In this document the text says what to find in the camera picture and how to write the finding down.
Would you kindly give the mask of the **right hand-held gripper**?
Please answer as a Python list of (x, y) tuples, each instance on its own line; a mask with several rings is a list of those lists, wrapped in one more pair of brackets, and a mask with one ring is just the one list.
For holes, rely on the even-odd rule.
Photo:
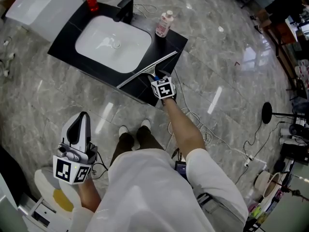
[(174, 97), (176, 89), (172, 83), (171, 74), (164, 70), (159, 70), (159, 72), (162, 75), (162, 79), (151, 82), (154, 95), (160, 100)]

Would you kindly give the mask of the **black round base stand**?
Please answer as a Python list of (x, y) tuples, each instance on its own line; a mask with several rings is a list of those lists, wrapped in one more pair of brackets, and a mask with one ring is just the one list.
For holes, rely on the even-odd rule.
[(269, 102), (265, 102), (262, 107), (261, 118), (264, 124), (268, 124), (272, 116), (284, 116), (284, 117), (293, 117), (304, 119), (305, 122), (309, 125), (309, 112), (304, 114), (285, 114), (285, 113), (275, 113), (272, 111), (272, 106)]

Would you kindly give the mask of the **white sink basin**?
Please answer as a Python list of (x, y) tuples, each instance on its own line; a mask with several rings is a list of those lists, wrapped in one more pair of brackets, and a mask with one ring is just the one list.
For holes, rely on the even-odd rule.
[(134, 71), (152, 43), (149, 33), (106, 16), (93, 18), (75, 43), (75, 50), (120, 73)]

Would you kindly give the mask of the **blue handled metal squeegee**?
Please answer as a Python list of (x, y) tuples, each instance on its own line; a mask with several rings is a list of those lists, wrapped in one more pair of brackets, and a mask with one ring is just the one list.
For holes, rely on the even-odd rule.
[(168, 58), (176, 55), (178, 52), (177, 51), (173, 51), (169, 54), (167, 54), (166, 56), (158, 59), (157, 61), (153, 62), (152, 64), (148, 65), (147, 67), (143, 68), (142, 70), (140, 70), (139, 72), (135, 73), (134, 75), (132, 75), (131, 77), (129, 77), (127, 80), (123, 81), (122, 83), (120, 83), (116, 88), (117, 89), (120, 89), (122, 88), (123, 86), (125, 86), (127, 83), (131, 82), (132, 80), (134, 80), (135, 78), (139, 77), (141, 74), (149, 74), (151, 75), (152, 77), (155, 77), (156, 74), (155, 74), (155, 67), (167, 60)]

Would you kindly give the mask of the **person's dark trousers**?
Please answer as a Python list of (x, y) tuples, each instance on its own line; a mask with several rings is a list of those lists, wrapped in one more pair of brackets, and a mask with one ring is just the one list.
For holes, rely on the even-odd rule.
[[(132, 151), (132, 147), (134, 145), (134, 138), (131, 134), (129, 134), (127, 128), (125, 126), (122, 126), (121, 128), (124, 129), (124, 132), (120, 134), (119, 142), (117, 143), (116, 149), (112, 156), (110, 166), (118, 156)], [(151, 127), (148, 125), (141, 125), (141, 127), (137, 130), (136, 137), (140, 144), (140, 149), (157, 148), (163, 150), (163, 147), (151, 134), (150, 128)]]

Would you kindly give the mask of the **person's right forearm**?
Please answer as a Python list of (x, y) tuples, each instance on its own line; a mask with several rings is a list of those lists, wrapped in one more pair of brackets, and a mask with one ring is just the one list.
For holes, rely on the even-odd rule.
[(183, 157), (195, 149), (206, 149), (201, 132), (191, 119), (183, 113), (172, 98), (163, 99), (171, 121), (172, 130)]

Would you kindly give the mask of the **white round bucket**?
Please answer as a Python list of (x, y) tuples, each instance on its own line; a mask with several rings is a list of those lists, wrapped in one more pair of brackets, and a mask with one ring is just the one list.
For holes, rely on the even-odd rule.
[(276, 187), (280, 176), (280, 173), (271, 174), (268, 171), (262, 171), (254, 183), (254, 188), (263, 196), (263, 198), (266, 198)]

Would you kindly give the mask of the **white rounded seat yellow patch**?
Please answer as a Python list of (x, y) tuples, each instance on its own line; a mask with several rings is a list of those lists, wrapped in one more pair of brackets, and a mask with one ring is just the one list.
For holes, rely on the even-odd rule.
[(78, 188), (55, 178), (52, 167), (38, 169), (34, 182), (45, 202), (57, 213), (71, 218), (73, 209), (82, 206)]

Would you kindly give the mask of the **black table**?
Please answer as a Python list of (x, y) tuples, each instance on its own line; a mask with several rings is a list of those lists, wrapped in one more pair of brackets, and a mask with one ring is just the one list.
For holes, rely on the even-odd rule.
[[(178, 53), (176, 55), (159, 63), (155, 67), (155, 72), (158, 76), (162, 77), (159, 70), (164, 70), (171, 73), (185, 48), (187, 39), (173, 30), (170, 30), (165, 38), (161, 38), (155, 33), (156, 23), (154, 21), (146, 19), (135, 13), (133, 13), (132, 20), (128, 25), (149, 33), (152, 38), (152, 43), (146, 51), (140, 64), (134, 71), (129, 73), (119, 73), (105, 65), (79, 54), (75, 50), (75, 43), (78, 37), (93, 18), (102, 15), (113, 19), (119, 10), (120, 8), (117, 6), (115, 7), (105, 3), (100, 3), (98, 5), (98, 10), (92, 12), (90, 11), (88, 4), (83, 3), (60, 31), (52, 43), (48, 54), (77, 68), (81, 72), (112, 86), (115, 89), (117, 89), (116, 87), (120, 83), (127, 80), (143, 68), (166, 56), (167, 54), (177, 51)], [(117, 90), (152, 106), (155, 106), (157, 103), (157, 98), (153, 94), (150, 81), (145, 74), (141, 74), (139, 77)]]

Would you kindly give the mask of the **person's left forearm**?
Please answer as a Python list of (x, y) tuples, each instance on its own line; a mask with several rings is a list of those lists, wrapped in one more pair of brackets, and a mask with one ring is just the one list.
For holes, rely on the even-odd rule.
[(82, 207), (96, 212), (98, 206), (101, 203), (101, 197), (95, 187), (92, 178), (86, 179), (82, 184), (78, 185), (79, 196), (81, 199)]

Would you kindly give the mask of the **pink white bottle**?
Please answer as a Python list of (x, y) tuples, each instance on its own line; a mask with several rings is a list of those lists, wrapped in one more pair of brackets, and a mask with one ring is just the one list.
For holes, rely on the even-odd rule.
[(155, 29), (156, 35), (161, 38), (165, 38), (171, 27), (173, 20), (174, 20), (173, 11), (167, 10), (166, 12), (162, 13), (160, 20), (157, 24), (157, 27)]

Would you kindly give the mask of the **person's white shirt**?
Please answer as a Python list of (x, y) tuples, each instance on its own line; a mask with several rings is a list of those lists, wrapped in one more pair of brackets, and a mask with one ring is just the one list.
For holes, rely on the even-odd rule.
[(186, 157), (186, 177), (167, 152), (118, 156), (95, 212), (75, 208), (70, 232), (242, 232), (248, 209), (236, 185), (201, 148)]

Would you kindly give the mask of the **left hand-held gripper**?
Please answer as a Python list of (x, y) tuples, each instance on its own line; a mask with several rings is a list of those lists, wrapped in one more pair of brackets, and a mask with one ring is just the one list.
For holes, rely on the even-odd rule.
[[(68, 145), (77, 144), (80, 138), (83, 117), (85, 117), (85, 152)], [(88, 113), (80, 112), (72, 116), (63, 126), (61, 142), (53, 156), (53, 175), (70, 185), (86, 180), (91, 167), (98, 158), (98, 147), (91, 141), (91, 125)]]

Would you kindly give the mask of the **black sink faucet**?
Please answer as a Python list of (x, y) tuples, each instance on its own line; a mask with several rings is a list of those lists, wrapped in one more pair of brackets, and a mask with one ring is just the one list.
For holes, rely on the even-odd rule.
[(120, 8), (118, 13), (113, 17), (115, 22), (123, 21), (130, 24), (133, 17), (133, 2), (134, 0), (121, 0), (117, 7)]

